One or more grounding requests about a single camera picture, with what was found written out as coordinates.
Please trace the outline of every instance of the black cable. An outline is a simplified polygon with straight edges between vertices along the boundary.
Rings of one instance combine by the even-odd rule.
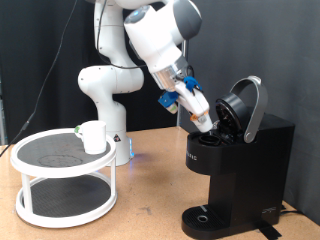
[[[54,61],[53,61],[52,65],[51,65],[51,68],[50,68],[50,70],[49,70],[46,78],[45,78],[44,81],[43,81],[43,84],[42,84],[40,93],[39,93],[38,98],[37,98],[37,102],[36,102],[35,108],[34,108],[34,110],[33,110],[33,113],[30,115],[30,117],[29,117],[28,120],[25,122],[25,124],[22,126],[22,128],[20,129],[20,132],[18,133],[18,135],[15,136],[15,138],[9,143],[9,145],[1,152],[0,157],[2,157],[2,155],[3,155],[3,154],[7,151],[7,149],[15,142],[15,140],[21,135],[21,133],[22,133],[24,130],[27,129],[29,123],[31,122],[32,118],[34,117],[34,115],[35,115],[35,113],[36,113],[36,111],[37,111],[37,108],[38,108],[39,99],[40,99],[40,97],[41,97],[41,94],[42,94],[42,91],[43,91],[43,89],[44,89],[44,86],[45,86],[45,84],[46,84],[46,82],[47,82],[47,80],[48,80],[48,78],[49,78],[49,76],[50,76],[50,73],[51,73],[53,67],[55,66],[55,64],[56,64],[56,62],[57,62],[58,57],[59,57],[60,50],[61,50],[62,43],[63,43],[64,34],[65,34],[66,30],[67,30],[67,27],[68,27],[68,25],[69,25],[69,22],[70,22],[70,20],[71,20],[71,17],[72,17],[72,15],[73,15],[73,12],[74,12],[74,9],[76,8],[77,3],[78,3],[78,0],[75,0],[74,5],[73,5],[73,8],[72,8],[72,11],[71,11],[71,13],[70,13],[70,16],[69,16],[69,18],[68,18],[68,21],[67,21],[67,23],[66,23],[66,25],[65,25],[65,27],[64,27],[64,30],[63,30],[63,33],[62,33],[62,36],[61,36],[61,40],[60,40],[60,45],[59,45],[59,48],[58,48],[58,52],[57,52],[57,54],[56,54],[56,57],[54,58]]]
[[[304,215],[303,212],[294,210],[294,211],[282,211],[282,212],[280,212],[280,216],[283,216],[283,215],[288,214],[288,213],[296,213],[296,214]]]
[[[136,66],[136,67],[122,67],[122,66],[117,66],[117,65],[114,65],[113,63],[111,63],[110,61],[107,61],[106,59],[104,59],[101,54],[100,54],[100,51],[99,51],[99,39],[100,39],[100,31],[101,31],[101,20],[102,20],[102,15],[103,15],[103,12],[104,12],[104,9],[106,7],[106,4],[107,4],[108,0],[105,0],[104,1],[104,4],[103,4],[103,7],[102,7],[102,10],[101,10],[101,14],[100,14],[100,19],[99,19],[99,27],[98,27],[98,36],[97,36],[97,51],[98,51],[98,55],[100,57],[100,59],[111,65],[111,66],[114,66],[116,68],[121,68],[121,69],[137,69],[137,68],[142,68],[142,67],[146,67],[147,65],[141,65],[141,66]]]

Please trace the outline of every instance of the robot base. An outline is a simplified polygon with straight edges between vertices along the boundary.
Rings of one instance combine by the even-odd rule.
[[[116,166],[128,163],[133,157],[133,153],[131,151],[131,139],[127,137],[126,130],[107,132],[107,135],[116,142]]]

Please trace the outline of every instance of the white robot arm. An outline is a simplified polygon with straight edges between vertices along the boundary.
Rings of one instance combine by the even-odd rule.
[[[212,128],[209,104],[198,82],[188,76],[188,63],[176,45],[198,34],[201,15],[189,0],[172,0],[155,11],[142,6],[132,12],[124,26],[136,53],[148,66],[161,89],[167,92],[159,102],[175,113],[179,102],[201,132]]]
[[[124,25],[136,52],[147,63],[159,87],[167,91],[159,102],[172,113],[177,111],[175,102],[179,102],[192,114],[191,121],[200,131],[210,130],[209,104],[197,81],[187,77],[188,63],[176,47],[199,31],[201,17],[195,5],[189,0],[163,0],[166,6],[156,12],[145,5],[159,0],[87,1],[95,3],[96,47],[113,65],[122,68],[112,65],[85,68],[79,74],[78,84],[94,101],[99,120],[107,123],[107,134],[116,140],[117,165],[127,163],[132,154],[126,136],[126,110],[113,101],[112,95],[137,91],[143,85],[143,73],[139,68],[132,69],[136,65],[126,51]],[[125,24],[123,8],[139,8]]]

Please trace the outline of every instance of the black coffee machine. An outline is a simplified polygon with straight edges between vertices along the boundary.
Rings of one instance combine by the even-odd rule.
[[[238,97],[249,84],[257,90],[254,109]],[[208,204],[182,215],[188,236],[218,239],[254,229],[281,236],[272,225],[279,222],[294,124],[265,114],[267,102],[258,77],[242,79],[217,100],[214,129],[188,136],[187,167],[211,176]]]

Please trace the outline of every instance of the white mug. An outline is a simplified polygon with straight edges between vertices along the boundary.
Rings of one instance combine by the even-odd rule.
[[[103,121],[85,122],[74,129],[78,138],[81,138],[84,151],[88,154],[100,154],[107,149],[106,123]]]

